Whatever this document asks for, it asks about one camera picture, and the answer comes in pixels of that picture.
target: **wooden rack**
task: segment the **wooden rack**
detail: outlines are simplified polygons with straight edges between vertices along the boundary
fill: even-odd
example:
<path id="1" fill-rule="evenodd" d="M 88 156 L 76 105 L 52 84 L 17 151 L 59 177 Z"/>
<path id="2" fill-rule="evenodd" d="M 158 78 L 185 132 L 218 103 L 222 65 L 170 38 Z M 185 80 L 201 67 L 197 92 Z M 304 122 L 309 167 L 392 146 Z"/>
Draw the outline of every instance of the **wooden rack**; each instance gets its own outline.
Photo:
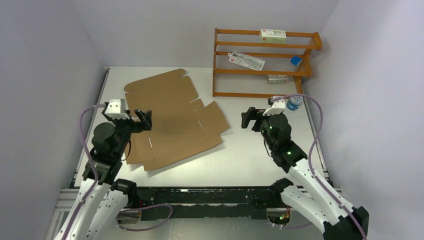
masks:
<path id="1" fill-rule="evenodd" d="M 254 74 L 254 75 L 287 75 L 293 76 L 296 90 L 302 94 L 302 77 L 310 77 L 312 68 L 310 65 L 310 55 L 312 50 L 320 51 L 323 43 L 321 42 L 318 32 L 285 32 L 289 37 L 310 38 L 309 44 L 286 44 L 286 43 L 261 43 L 261 42 L 239 42 L 239 41 L 218 41 L 218 34 L 231 35 L 256 35 L 259 36 L 259 30 L 235 30 L 235 29 L 218 29 L 215 28 L 215 41 L 213 48 L 213 74 L 212 74 L 212 96 L 214 97 L 244 97 L 244 98 L 270 98 L 275 94 L 259 94 L 259 93 L 237 93 L 237 92 L 217 92 L 215 91 L 215 78 L 217 74 Z M 228 51 L 217 51 L 218 46 L 241 46 L 241 47 L 264 47 L 264 48 L 289 48 L 289 49 L 305 49 L 303 54 L 284 54 L 284 53 L 260 53 L 260 52 L 243 52 L 252 57 L 264 58 L 283 58 L 291 59 L 292 57 L 302 58 L 301 64 L 295 71 L 275 71 L 275 70 L 250 70 L 250 69 L 226 69 L 217 68 L 217 56 L 227 56 Z"/>

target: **cardboard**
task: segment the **cardboard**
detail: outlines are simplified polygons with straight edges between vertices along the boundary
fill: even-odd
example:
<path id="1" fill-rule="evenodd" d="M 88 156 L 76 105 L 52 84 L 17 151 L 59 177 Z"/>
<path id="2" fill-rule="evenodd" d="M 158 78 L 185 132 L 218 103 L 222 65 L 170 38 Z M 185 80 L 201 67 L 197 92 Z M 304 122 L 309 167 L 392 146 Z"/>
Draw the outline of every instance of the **cardboard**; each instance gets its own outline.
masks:
<path id="1" fill-rule="evenodd" d="M 204 106 L 184 69 L 131 82 L 124 87 L 130 111 L 152 110 L 152 130 L 131 135 L 127 164 L 154 170 L 222 143 L 229 128 L 218 104 Z"/>

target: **white table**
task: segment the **white table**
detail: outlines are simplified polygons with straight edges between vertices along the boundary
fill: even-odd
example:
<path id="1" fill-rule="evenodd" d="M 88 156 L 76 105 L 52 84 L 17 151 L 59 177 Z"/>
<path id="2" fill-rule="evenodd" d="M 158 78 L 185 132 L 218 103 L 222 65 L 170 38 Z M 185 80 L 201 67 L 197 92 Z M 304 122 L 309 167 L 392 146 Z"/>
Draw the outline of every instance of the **white table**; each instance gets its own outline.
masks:
<path id="1" fill-rule="evenodd" d="M 111 67 L 103 86 L 100 103 L 114 98 L 125 98 L 124 86 L 130 82 L 177 68 Z M 216 101 L 222 109 L 230 125 L 230 129 L 221 134 L 223 143 L 156 170 L 144 171 L 142 163 L 130 165 L 124 163 L 117 178 L 131 180 L 139 187 L 225 187 L 269 186 L 276 180 L 287 177 L 284 171 L 277 167 L 273 160 L 267 156 L 261 134 L 250 130 L 253 122 L 250 123 L 247 129 L 241 128 L 241 113 L 247 111 L 249 107 L 266 108 L 267 100 L 263 98 L 212 97 L 211 67 L 183 67 L 183 69 L 190 76 L 205 106 L 212 101 Z M 294 82 L 276 87 L 275 85 L 267 84 L 265 80 L 258 80 L 257 78 L 258 76 L 222 74 L 217 82 L 217 88 L 221 92 L 221 89 L 225 89 L 228 92 L 240 91 L 246 93 L 252 92 L 252 90 L 256 90 L 259 93 L 273 94 L 296 92 Z M 91 139 L 94 128 L 98 124 L 106 122 L 101 111 L 101 109 L 97 110 L 92 121 L 88 136 L 89 149 L 93 147 Z M 308 153 L 314 135 L 306 106 L 303 104 L 296 111 L 287 109 L 284 113 L 292 127 L 292 140 Z M 79 170 L 77 169 L 75 180 L 76 187 L 81 184 L 86 162 L 87 156 L 81 154 Z M 324 176 L 323 162 L 318 151 L 314 149 L 312 164 L 317 172 Z"/>

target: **blue object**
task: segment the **blue object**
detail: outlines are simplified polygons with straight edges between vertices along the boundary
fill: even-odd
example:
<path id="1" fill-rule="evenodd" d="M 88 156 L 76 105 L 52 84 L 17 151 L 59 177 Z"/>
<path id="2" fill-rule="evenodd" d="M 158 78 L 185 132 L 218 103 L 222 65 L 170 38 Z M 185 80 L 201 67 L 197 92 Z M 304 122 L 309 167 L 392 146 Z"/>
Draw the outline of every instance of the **blue object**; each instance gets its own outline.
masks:
<path id="1" fill-rule="evenodd" d="M 292 111 L 296 111 L 303 101 L 304 101 L 304 98 L 302 96 L 291 96 L 288 99 L 286 106 L 288 109 Z"/>
<path id="2" fill-rule="evenodd" d="M 298 56 L 294 56 L 291 58 L 290 62 L 294 65 L 296 65 L 296 67 L 299 67 L 299 65 L 302 62 L 302 58 L 298 57 Z"/>

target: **gray wall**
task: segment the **gray wall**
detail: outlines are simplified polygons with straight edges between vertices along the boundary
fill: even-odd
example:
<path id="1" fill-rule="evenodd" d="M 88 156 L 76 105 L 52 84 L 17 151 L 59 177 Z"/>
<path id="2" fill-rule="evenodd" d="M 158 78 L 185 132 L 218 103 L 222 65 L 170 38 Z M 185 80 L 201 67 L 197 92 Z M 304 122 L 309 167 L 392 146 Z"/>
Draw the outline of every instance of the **gray wall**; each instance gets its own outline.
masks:
<path id="1" fill-rule="evenodd" d="M 46 237 L 81 153 L 79 114 L 96 102 L 104 73 L 68 1 L 1 1 L 2 239 Z"/>
<path id="2" fill-rule="evenodd" d="M 105 66 L 212 67 L 214 29 L 321 32 L 339 0 L 70 0 Z"/>
<path id="3" fill-rule="evenodd" d="M 340 0 L 304 85 L 323 106 L 330 176 L 368 209 L 370 240 L 424 234 L 423 13 L 422 0 Z"/>

